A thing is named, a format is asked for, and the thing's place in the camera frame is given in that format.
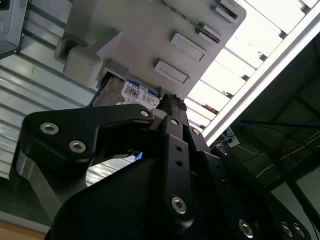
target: metal bolt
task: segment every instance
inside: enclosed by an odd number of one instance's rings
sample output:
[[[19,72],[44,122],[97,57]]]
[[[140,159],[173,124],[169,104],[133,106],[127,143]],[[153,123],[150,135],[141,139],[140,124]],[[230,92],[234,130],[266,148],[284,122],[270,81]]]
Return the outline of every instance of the metal bolt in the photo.
[[[69,148],[72,152],[75,152],[75,153],[83,153],[87,147],[86,145],[80,141],[80,140],[73,140],[69,143]]]
[[[192,132],[193,132],[195,135],[198,135],[198,136],[201,134],[200,131],[199,131],[198,129],[195,129],[195,128],[192,129]]]
[[[293,227],[298,232],[298,234],[300,234],[301,237],[303,238],[306,237],[305,232],[301,229],[301,227],[297,223],[293,224]]]
[[[171,118],[170,121],[174,124],[174,125],[178,125],[179,122],[177,120],[175,120],[174,118]]]
[[[284,230],[284,232],[290,237],[293,238],[294,237],[294,233],[291,231],[291,229],[288,227],[288,225],[285,222],[281,223],[281,226]]]
[[[178,214],[185,214],[187,212],[187,205],[182,198],[174,196],[171,200],[172,207]]]
[[[44,122],[40,125],[40,130],[44,134],[55,135],[59,132],[59,127],[52,122]]]
[[[254,238],[254,232],[245,220],[239,219],[239,228],[248,239]]]
[[[223,155],[225,155],[225,156],[227,156],[228,155],[228,153],[227,153],[227,151],[225,150],[225,148],[224,147],[220,147],[220,152],[223,154]]]
[[[141,110],[140,113],[145,117],[149,117],[149,113],[147,113],[146,111]]]

